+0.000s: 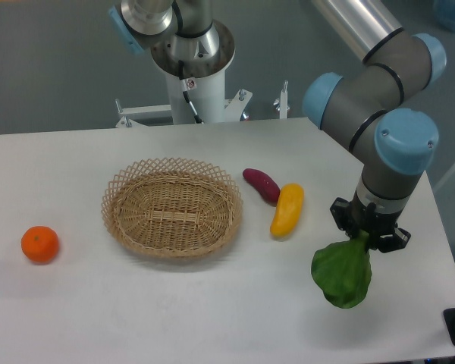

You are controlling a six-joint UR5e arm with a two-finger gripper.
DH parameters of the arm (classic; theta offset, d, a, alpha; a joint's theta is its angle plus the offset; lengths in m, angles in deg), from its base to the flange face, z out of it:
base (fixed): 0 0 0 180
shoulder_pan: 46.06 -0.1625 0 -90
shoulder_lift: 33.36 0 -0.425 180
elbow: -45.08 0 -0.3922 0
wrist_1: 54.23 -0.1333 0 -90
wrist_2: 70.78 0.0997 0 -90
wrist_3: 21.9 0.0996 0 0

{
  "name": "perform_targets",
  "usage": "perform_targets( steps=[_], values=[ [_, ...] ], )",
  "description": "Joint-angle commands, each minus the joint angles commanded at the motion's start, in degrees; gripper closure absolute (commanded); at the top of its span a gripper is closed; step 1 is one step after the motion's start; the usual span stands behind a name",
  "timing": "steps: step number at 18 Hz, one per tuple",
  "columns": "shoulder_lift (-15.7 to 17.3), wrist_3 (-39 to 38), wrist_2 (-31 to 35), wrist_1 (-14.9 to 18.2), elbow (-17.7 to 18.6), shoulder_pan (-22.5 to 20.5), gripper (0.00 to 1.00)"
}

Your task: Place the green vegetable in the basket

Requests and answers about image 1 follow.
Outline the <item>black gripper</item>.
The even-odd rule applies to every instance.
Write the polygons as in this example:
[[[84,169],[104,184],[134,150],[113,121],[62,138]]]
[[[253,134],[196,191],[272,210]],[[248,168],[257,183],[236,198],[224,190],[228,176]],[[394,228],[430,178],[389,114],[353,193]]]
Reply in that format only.
[[[411,233],[397,227],[399,215],[378,213],[373,202],[364,206],[359,200],[349,202],[337,197],[330,212],[337,228],[348,237],[364,235],[366,251],[391,253],[404,249],[410,241]]]

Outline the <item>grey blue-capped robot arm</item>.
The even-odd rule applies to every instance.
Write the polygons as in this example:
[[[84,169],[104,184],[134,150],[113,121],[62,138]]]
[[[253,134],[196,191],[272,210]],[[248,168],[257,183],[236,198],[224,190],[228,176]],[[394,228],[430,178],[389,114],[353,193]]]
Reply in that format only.
[[[402,249],[410,234],[397,221],[439,138],[430,117],[403,104],[441,76],[444,47],[427,34],[409,35],[379,1],[315,6],[365,67],[352,80],[323,74],[303,97],[308,119],[363,165],[353,198],[336,199],[331,214],[349,236],[366,232],[371,249]],[[108,14],[126,47],[149,52],[164,73],[175,124],[240,120],[224,100],[234,40],[211,2],[122,1]]]

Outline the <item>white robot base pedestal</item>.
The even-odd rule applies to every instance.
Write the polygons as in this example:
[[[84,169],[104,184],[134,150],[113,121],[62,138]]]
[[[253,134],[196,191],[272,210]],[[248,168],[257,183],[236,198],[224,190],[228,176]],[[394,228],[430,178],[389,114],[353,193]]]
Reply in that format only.
[[[225,72],[234,60],[230,30],[213,21],[197,37],[169,36],[149,49],[154,65],[165,77],[167,105],[124,108],[116,100],[118,127],[153,125],[170,117],[172,124],[216,124],[249,119],[246,108],[253,94],[244,88],[225,97]]]

